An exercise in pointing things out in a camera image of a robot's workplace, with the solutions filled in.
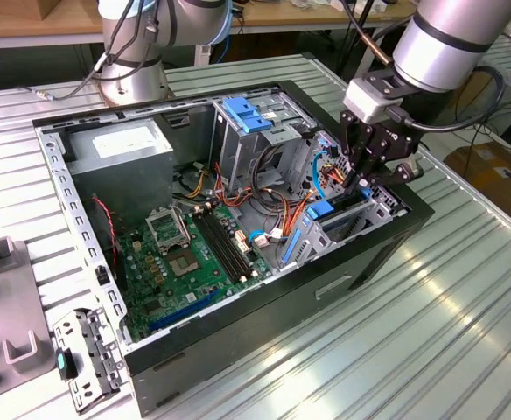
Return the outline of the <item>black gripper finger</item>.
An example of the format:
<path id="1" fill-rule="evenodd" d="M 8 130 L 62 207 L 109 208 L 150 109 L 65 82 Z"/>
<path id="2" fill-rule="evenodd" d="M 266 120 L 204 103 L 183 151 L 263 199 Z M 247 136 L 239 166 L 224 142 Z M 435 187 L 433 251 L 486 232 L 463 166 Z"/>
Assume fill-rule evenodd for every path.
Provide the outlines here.
<path id="1" fill-rule="evenodd" d="M 341 111 L 339 123 L 342 128 L 341 151 L 346 157 L 347 175 L 343 182 L 345 189 L 355 189 L 364 179 L 370 180 L 375 161 L 374 153 L 369 151 L 375 128 L 362 122 L 348 110 Z"/>
<path id="2" fill-rule="evenodd" d="M 373 173 L 368 182 L 372 186 L 392 186 L 407 184 L 423 176 L 423 168 L 413 157 L 406 157 L 393 171 Z"/>

